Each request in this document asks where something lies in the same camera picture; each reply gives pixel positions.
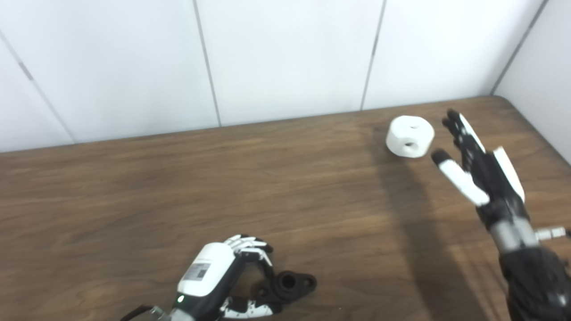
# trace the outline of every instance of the white robotic hand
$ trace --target white robotic hand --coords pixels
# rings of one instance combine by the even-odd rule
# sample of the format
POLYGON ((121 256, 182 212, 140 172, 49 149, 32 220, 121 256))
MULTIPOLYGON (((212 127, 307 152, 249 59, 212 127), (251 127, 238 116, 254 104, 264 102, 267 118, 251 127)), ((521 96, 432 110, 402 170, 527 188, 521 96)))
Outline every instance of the white robotic hand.
POLYGON ((268 253, 271 246, 253 236, 234 235, 224 242, 205 245, 190 265, 177 287, 172 311, 167 314, 158 307, 140 306, 121 321, 150 311, 158 321, 216 321, 221 318, 249 319, 282 311, 312 292, 317 282, 312 275, 284 271, 274 274, 268 253), (230 296, 247 263, 262 268, 265 281, 255 287, 255 297, 244 299, 230 296))
POLYGON ((272 251, 266 242, 248 235, 205 245, 178 284, 171 320, 247 319, 279 312, 276 306, 229 296, 246 263, 257 262, 266 277, 274 275, 267 255, 272 251))

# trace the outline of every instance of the robotic arm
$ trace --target robotic arm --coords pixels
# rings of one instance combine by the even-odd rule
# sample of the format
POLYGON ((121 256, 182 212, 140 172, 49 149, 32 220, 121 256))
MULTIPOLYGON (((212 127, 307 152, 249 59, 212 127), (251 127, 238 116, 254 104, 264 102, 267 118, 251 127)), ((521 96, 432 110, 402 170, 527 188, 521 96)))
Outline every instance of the robotic arm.
POLYGON ((570 321, 571 280, 563 261, 540 240, 566 235, 564 228, 535 232, 524 205, 525 194, 504 149, 487 151, 470 124, 448 111, 443 124, 454 137, 462 165, 444 150, 432 154, 442 173, 476 205, 480 220, 500 253, 508 282, 513 321, 570 321))
POLYGON ((273 252, 266 242, 248 235, 235 235, 225 242, 205 245, 177 286, 172 311, 141 306, 121 321, 150 311, 157 321, 216 321, 221 318, 249 319, 282 311, 312 292, 317 281, 312 275, 284 271, 274 274, 267 253, 273 252), (257 263, 265 281, 254 287, 254 298, 230 296, 247 263, 257 263))

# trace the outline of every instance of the fingertip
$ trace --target fingertip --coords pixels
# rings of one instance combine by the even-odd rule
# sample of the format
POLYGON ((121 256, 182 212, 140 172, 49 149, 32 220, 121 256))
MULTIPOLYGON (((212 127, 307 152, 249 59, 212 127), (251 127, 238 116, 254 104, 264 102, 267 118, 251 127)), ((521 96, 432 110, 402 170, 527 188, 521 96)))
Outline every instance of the fingertip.
POLYGON ((449 109, 449 110, 446 112, 446 115, 448 115, 448 118, 453 119, 453 120, 460 118, 460 113, 458 113, 458 112, 457 112, 456 110, 454 110, 454 109, 449 109))
POLYGON ((437 149, 431 154, 432 161, 437 166, 444 163, 445 161, 452 159, 452 157, 443 149, 437 149))

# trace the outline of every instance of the barcode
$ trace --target barcode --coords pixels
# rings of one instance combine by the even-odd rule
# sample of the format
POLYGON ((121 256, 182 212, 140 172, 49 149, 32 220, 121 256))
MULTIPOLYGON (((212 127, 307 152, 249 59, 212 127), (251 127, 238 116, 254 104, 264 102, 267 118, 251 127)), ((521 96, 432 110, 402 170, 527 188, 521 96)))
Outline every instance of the barcode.
POLYGON ((210 268, 210 263, 194 263, 188 268, 182 279, 190 281, 202 281, 206 271, 208 271, 208 268, 210 268))

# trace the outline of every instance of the wood grain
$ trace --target wood grain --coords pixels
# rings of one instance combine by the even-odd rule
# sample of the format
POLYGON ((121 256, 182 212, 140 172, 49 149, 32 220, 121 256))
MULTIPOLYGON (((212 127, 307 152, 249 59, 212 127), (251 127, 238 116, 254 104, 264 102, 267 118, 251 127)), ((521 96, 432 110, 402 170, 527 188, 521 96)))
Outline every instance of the wood grain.
POLYGON ((571 225, 571 168, 497 97, 1 154, 0 320, 168 308, 202 246, 238 233, 273 245, 277 271, 318 279, 271 320, 508 320, 474 208, 429 157, 384 147, 392 118, 418 115, 458 156, 448 108, 505 147, 536 227, 571 225))

